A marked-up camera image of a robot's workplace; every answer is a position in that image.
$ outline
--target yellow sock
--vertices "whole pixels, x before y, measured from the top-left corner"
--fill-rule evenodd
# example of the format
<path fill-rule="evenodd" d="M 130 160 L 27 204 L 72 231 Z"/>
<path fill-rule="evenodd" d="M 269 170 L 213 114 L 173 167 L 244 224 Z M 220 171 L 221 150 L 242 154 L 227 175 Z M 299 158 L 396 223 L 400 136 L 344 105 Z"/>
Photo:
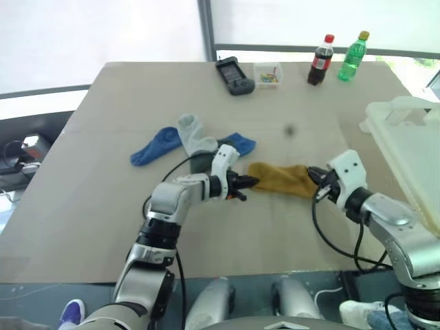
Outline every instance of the yellow sock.
<path fill-rule="evenodd" d="M 252 163 L 249 165 L 247 175 L 260 179 L 260 182 L 252 188 L 254 190 L 312 198 L 317 189 L 304 165 L 275 167 L 266 163 Z"/>

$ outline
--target black cable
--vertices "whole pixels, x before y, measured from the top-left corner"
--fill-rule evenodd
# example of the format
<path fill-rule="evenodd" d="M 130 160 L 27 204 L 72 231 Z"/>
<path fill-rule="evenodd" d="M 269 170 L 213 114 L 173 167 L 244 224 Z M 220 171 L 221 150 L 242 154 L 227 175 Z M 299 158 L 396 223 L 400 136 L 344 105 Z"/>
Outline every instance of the black cable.
<path fill-rule="evenodd" d="M 21 141 L 21 140 L 13 140 L 13 141 L 9 141 L 7 144 L 5 144 L 5 146 L 3 147 L 3 162 L 5 163 L 5 165 L 7 166 L 7 167 L 9 167 L 9 168 L 14 168 L 13 166 L 11 166 L 9 163 L 8 163 L 8 160 L 6 159 L 6 150 L 8 149 L 8 147 L 11 145 L 11 144 L 14 144 L 14 143 L 19 143 L 19 144 L 21 144 L 21 145 L 23 145 L 23 141 Z"/>
<path fill-rule="evenodd" d="M 390 322 L 390 326 L 391 328 L 393 328 L 393 330 L 397 330 L 397 327 L 394 325 L 393 320 L 391 319 L 391 315 L 390 315 L 390 311 L 388 310 L 388 306 L 390 305 L 390 301 L 396 297 L 401 297 L 403 296 L 402 293 L 398 293 L 398 294 L 390 294 L 388 297 L 386 297 L 384 305 L 385 305 L 385 314 L 386 314 L 386 318 L 388 318 L 388 321 Z"/>
<path fill-rule="evenodd" d="M 388 253 L 386 252 L 386 250 L 384 251 L 384 253 L 382 253 L 381 257 L 379 258 L 379 260 L 377 261 L 377 263 L 374 265 L 373 268 L 370 269 L 370 272 L 374 272 L 377 268 L 380 267 L 380 265 L 384 262 L 386 256 L 388 256 Z"/>
<path fill-rule="evenodd" d="M 319 224 L 318 224 L 318 220 L 316 217 L 316 204 L 317 204 L 317 196 L 318 196 L 318 192 L 319 192 L 319 188 L 316 189 L 315 193 L 313 194 L 312 197 L 312 201 L 311 201 L 311 218 L 313 221 L 313 224 L 315 226 L 316 231 L 318 232 L 318 234 L 321 236 L 322 240 L 333 250 L 335 250 L 337 253 L 342 254 L 343 256 L 346 256 L 348 258 L 354 259 L 354 254 L 345 252 L 344 250 L 341 250 L 340 248 L 338 248 L 337 246 L 335 246 L 332 242 L 330 242 L 330 240 L 325 236 L 324 232 L 321 230 Z M 386 269 L 392 269 L 392 267 L 390 265 L 387 265 L 385 263 L 379 263 L 379 261 L 374 261 L 368 258 L 364 258 L 363 256 L 359 256 L 358 257 L 359 260 L 364 261 L 365 263 L 372 263 L 374 265 L 382 266 L 385 267 Z"/>
<path fill-rule="evenodd" d="M 151 320 L 150 323 L 148 324 L 147 330 L 156 330 L 156 326 L 157 326 L 157 321 Z"/>
<path fill-rule="evenodd" d="M 180 260 L 179 251 L 176 248 L 177 266 L 179 266 L 180 273 L 180 285 L 181 285 L 181 330 L 185 330 L 186 324 L 186 284 L 184 276 L 184 267 L 182 266 L 182 260 Z"/>
<path fill-rule="evenodd" d="M 353 252 L 353 260 L 355 261 L 355 265 L 357 270 L 359 270 L 359 272 L 361 274 L 366 274 L 369 271 L 362 269 L 360 263 L 359 263 L 359 250 L 360 250 L 360 246 L 362 244 L 362 239 L 364 238 L 364 221 L 361 219 L 361 221 L 359 222 L 359 234 L 357 236 L 357 240 L 356 240 L 356 244 L 355 244 L 355 250 Z"/>
<path fill-rule="evenodd" d="M 193 159 L 195 159 L 195 158 L 197 158 L 197 157 L 201 157 L 201 156 L 204 156 L 204 155 L 213 155 L 213 153 L 198 153 L 198 154 L 196 154 L 196 155 L 192 155 L 192 156 L 190 156 L 190 157 L 188 157 L 188 158 L 186 158 L 186 159 L 184 159 L 184 160 L 182 160 L 180 163 L 178 163 L 178 165 L 176 165 L 176 166 L 174 166 L 165 176 L 164 176 L 164 178 L 162 179 L 162 181 L 161 182 L 165 182 L 166 181 L 166 179 L 168 179 L 168 177 L 174 172 L 174 171 L 176 171 L 180 166 L 182 166 L 183 164 L 185 164 L 188 160 L 193 160 Z M 141 209 L 141 211 L 142 211 L 142 217 L 144 218 L 144 219 L 146 219 L 146 215 L 145 215 L 145 206 L 146 206 L 146 204 L 149 202 L 149 200 L 151 199 L 151 195 L 150 196 L 148 196 L 145 200 L 144 200 L 144 203 L 142 204 L 142 209 Z"/>
<path fill-rule="evenodd" d="M 14 144 L 14 143 L 19 143 L 19 144 L 21 144 L 21 145 L 26 145 L 26 146 L 27 146 L 27 144 L 24 144 L 23 141 L 21 141 L 21 140 L 13 140 L 13 141 L 9 141 L 7 144 L 5 144 L 5 146 L 3 147 L 3 163 L 5 163 L 5 165 L 6 165 L 7 167 L 9 167 L 9 168 L 14 168 L 14 167 L 11 166 L 11 164 L 8 163 L 8 160 L 7 160 L 7 158 L 6 158 L 6 150 L 8 149 L 8 147 L 9 147 L 11 144 Z M 20 173 L 21 173 L 22 175 L 24 175 L 24 176 L 26 177 L 26 179 L 28 179 L 29 182 L 30 182 L 30 180 L 31 180 L 32 178 L 31 178 L 29 175 L 27 175 L 26 173 L 24 173 L 22 170 L 20 170 Z"/>
<path fill-rule="evenodd" d="M 184 160 L 182 160 L 178 165 L 174 166 L 162 179 L 161 182 L 165 182 L 166 179 L 174 172 L 176 171 L 181 165 L 185 164 L 188 160 L 193 160 L 197 157 L 201 157 L 204 155 L 213 155 L 213 153 L 198 153 L 196 155 L 190 156 Z M 142 204 L 142 217 L 146 219 L 145 214 L 145 207 L 146 204 L 151 199 L 151 195 L 148 196 L 144 203 Z M 179 267 L 179 273 L 180 273 L 180 285 L 181 285 L 181 330 L 185 330 L 185 324 L 186 324 L 186 284 L 185 284 L 185 276 L 184 276 L 184 266 L 182 265 L 182 260 L 180 259 L 179 251 L 176 248 L 176 259 L 177 259 L 177 266 Z M 149 327 L 149 330 L 155 330 L 156 329 L 156 322 L 153 321 L 153 323 L 150 323 L 151 327 Z"/>

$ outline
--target purple shoe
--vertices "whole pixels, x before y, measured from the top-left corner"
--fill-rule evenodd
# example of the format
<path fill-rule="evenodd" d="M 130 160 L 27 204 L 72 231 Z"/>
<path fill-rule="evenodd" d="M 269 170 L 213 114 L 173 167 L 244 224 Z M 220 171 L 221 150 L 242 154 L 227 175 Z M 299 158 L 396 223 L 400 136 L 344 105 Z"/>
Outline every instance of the purple shoe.
<path fill-rule="evenodd" d="M 85 306 L 83 301 L 80 299 L 73 299 L 67 303 L 66 307 L 64 307 L 60 318 L 60 325 L 58 328 L 70 328 L 68 325 L 75 327 L 84 320 L 84 317 Z"/>

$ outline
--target green soda bottle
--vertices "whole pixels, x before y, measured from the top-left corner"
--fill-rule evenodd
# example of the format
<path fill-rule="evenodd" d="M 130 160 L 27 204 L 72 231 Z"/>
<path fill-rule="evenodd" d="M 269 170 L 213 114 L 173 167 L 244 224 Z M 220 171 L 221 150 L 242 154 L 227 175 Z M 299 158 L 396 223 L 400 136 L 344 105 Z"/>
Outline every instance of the green soda bottle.
<path fill-rule="evenodd" d="M 362 31 L 357 41 L 352 44 L 346 53 L 344 63 L 339 69 L 338 78 L 343 81 L 350 81 L 356 74 L 362 58 L 366 53 L 366 41 L 370 36 L 370 32 Z"/>

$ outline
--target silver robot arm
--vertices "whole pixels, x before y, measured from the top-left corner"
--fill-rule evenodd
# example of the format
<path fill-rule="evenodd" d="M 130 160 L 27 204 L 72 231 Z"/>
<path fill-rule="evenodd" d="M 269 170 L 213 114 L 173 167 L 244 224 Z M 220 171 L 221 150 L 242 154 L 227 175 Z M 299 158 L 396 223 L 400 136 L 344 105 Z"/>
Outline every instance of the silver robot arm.
<path fill-rule="evenodd" d="M 166 268 L 175 258 L 189 208 L 212 198 L 246 200 L 239 189 L 258 182 L 230 170 L 238 157 L 233 147 L 224 144 L 212 161 L 211 175 L 187 175 L 156 187 L 116 284 L 114 302 L 93 312 L 77 329 L 144 330 L 151 320 L 164 315 L 174 281 L 174 274 Z"/>
<path fill-rule="evenodd" d="M 410 321 L 422 329 L 440 329 L 440 239 L 408 204 L 366 188 L 366 171 L 355 151 L 327 167 L 309 168 L 321 187 L 317 198 L 328 196 L 349 219 L 369 227 L 388 252 Z"/>

